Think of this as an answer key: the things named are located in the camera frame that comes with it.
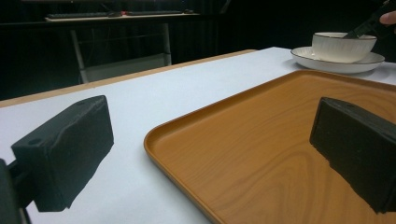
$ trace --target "keyboard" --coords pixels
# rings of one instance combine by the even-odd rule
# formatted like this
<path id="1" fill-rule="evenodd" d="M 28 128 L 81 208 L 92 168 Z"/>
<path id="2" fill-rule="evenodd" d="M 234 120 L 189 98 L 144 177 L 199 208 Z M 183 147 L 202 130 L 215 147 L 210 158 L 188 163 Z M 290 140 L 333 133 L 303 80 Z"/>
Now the keyboard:
<path id="1" fill-rule="evenodd" d="M 47 17 L 52 20 L 60 20 L 60 19 L 108 17 L 108 15 L 109 15 L 108 12 L 85 12 L 85 13 L 49 14 L 47 15 Z"/>
<path id="2" fill-rule="evenodd" d="M 155 15 L 172 15 L 183 14 L 182 11 L 176 10 L 161 10 L 161 11 L 126 11 L 126 16 L 155 16 Z"/>

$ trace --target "wooden tray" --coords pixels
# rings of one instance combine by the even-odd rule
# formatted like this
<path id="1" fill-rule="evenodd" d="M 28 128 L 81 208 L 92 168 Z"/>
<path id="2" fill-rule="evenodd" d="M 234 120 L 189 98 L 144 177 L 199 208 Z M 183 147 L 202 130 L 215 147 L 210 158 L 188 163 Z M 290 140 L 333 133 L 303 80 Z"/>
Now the wooden tray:
<path id="1" fill-rule="evenodd" d="M 396 122 L 396 87 L 302 70 L 151 130 L 148 155 L 215 223 L 396 223 L 309 143 L 320 97 Z"/>

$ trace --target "bowl rim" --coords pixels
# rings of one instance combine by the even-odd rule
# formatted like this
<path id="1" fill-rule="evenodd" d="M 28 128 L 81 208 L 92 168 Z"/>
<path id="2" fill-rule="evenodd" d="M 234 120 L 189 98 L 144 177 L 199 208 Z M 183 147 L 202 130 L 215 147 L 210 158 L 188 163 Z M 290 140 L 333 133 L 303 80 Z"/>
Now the bowl rim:
<path id="1" fill-rule="evenodd" d="M 332 39 L 343 39 L 344 35 L 347 33 L 344 32 L 315 32 L 314 36 L 327 37 Z M 360 38 L 345 38 L 345 39 L 359 39 L 359 40 L 376 40 L 376 36 L 374 35 L 362 35 Z"/>

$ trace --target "dark background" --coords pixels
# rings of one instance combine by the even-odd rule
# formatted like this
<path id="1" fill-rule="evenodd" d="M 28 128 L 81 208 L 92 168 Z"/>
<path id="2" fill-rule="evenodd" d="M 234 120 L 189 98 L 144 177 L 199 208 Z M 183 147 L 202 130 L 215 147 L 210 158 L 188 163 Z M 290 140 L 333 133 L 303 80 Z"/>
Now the dark background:
<path id="1" fill-rule="evenodd" d="M 225 0 L 185 0 L 81 4 L 34 4 L 3 0 L 1 23 L 43 21 L 49 13 L 113 10 L 192 9 L 219 14 Z M 218 20 L 169 24 L 173 63 L 184 63 L 242 49 L 311 45 L 314 32 L 348 32 L 381 5 L 373 0 L 233 0 Z M 78 29 L 87 66 L 158 53 L 160 36 L 152 24 Z M 145 38 L 124 38 L 141 35 Z M 379 39 L 373 52 L 396 62 L 396 35 Z M 0 100 L 79 84 L 78 62 L 69 30 L 0 31 Z"/>

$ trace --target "table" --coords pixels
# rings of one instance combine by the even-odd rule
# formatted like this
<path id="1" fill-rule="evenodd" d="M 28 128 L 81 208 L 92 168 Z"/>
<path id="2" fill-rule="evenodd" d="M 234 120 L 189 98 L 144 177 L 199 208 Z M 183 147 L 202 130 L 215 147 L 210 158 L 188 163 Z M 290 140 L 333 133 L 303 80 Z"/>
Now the table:
<path id="1" fill-rule="evenodd" d="M 38 213 L 31 203 L 33 223 L 209 223 L 150 161 L 144 137 L 170 119 L 299 69 L 289 49 L 247 50 L 3 101 L 0 158 L 12 162 L 14 142 L 74 102 L 104 94 L 115 145 L 70 209 Z M 396 85 L 395 71 L 396 64 L 383 63 L 351 76 Z"/>

